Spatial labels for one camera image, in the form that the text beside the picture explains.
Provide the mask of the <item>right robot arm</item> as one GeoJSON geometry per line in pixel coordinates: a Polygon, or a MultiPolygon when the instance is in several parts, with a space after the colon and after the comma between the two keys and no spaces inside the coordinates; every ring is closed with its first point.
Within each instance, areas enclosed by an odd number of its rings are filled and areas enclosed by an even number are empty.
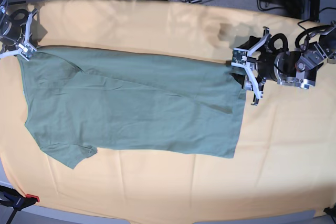
{"type": "Polygon", "coordinates": [[[32,43],[30,27],[37,9],[29,12],[25,9],[18,9],[8,14],[11,5],[9,0],[1,0],[1,59],[9,56],[21,56],[30,61],[37,51],[32,43]]]}

